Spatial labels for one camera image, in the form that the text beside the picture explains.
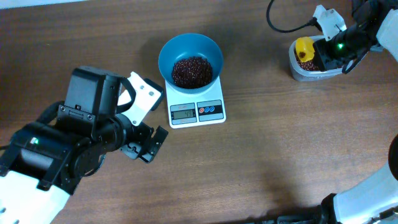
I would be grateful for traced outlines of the yellow measuring scoop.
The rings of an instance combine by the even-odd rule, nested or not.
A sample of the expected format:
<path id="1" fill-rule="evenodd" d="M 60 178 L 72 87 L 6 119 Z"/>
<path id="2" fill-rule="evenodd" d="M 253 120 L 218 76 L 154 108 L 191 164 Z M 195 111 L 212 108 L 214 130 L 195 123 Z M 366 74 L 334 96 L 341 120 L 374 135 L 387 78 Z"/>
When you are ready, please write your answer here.
<path id="1" fill-rule="evenodd" d="M 296 40 L 295 50 L 298 58 L 301 62 L 307 62 L 313 60 L 315 56 L 315 49 L 313 47 L 314 40 L 310 37 L 300 37 Z M 306 56 L 304 58 L 299 57 L 300 52 L 305 52 Z"/>

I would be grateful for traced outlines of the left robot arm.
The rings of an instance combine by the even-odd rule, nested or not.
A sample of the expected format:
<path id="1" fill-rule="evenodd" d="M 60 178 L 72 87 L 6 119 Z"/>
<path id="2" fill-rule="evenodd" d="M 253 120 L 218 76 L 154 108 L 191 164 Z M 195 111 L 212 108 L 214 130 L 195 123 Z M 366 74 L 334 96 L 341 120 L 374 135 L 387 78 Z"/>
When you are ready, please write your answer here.
<path id="1" fill-rule="evenodd" d="M 153 161 L 168 132 L 143 120 L 164 89 L 136 73 L 81 66 L 67 96 L 16 131 L 1 156 L 1 222 L 50 223 L 109 152 Z"/>

